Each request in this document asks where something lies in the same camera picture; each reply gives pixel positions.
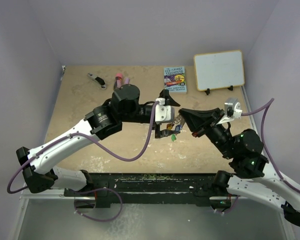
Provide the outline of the large keyring with small rings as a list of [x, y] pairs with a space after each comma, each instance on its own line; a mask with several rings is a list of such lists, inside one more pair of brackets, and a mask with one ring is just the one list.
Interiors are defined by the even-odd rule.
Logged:
[[185, 125], [185, 119], [179, 114], [174, 118], [174, 124], [176, 126], [180, 125], [181, 128]]

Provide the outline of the blue key tag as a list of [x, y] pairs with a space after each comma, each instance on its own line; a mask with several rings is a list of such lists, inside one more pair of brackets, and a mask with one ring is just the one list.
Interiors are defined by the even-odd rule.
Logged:
[[180, 124], [178, 124], [175, 129], [176, 132], [180, 132], [182, 130], [182, 126]]

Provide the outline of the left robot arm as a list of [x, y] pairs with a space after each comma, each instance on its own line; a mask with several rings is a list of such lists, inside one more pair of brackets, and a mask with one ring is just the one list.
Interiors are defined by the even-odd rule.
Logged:
[[27, 189], [33, 194], [51, 188], [70, 189], [81, 196], [91, 194], [93, 181], [88, 171], [74, 171], [57, 165], [90, 144], [100, 146], [101, 140], [120, 132], [124, 122], [149, 125], [145, 144], [135, 157], [128, 159], [101, 146], [101, 149], [124, 162], [133, 162], [144, 154], [152, 132], [155, 132], [157, 139], [176, 134], [175, 130], [160, 129], [162, 123], [174, 121], [174, 108], [180, 106], [167, 89], [162, 90], [153, 102], [140, 104], [139, 99], [139, 88], [125, 84], [115, 89], [111, 98], [86, 114], [65, 133], [36, 148], [19, 148], [16, 155]]

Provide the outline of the green key tag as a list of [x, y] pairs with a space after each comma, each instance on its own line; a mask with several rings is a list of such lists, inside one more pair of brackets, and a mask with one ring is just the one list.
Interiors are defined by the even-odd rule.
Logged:
[[176, 135], [175, 135], [175, 134], [173, 134], [173, 135], [171, 136], [171, 140], [172, 140], [172, 142], [174, 142], [174, 141], [176, 141], [176, 140], [177, 140], [177, 137], [176, 137]]

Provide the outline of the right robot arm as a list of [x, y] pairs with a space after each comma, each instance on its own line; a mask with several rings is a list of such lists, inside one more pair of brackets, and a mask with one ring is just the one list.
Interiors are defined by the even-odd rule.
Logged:
[[266, 150], [263, 135], [253, 129], [232, 135], [231, 121], [242, 115], [241, 109], [192, 110], [182, 108], [179, 114], [185, 120], [195, 138], [206, 136], [220, 151], [222, 157], [230, 160], [229, 166], [235, 175], [218, 171], [212, 190], [218, 196], [227, 192], [265, 204], [283, 213], [291, 224], [300, 227], [300, 184], [283, 174], [270, 159], [264, 156]]

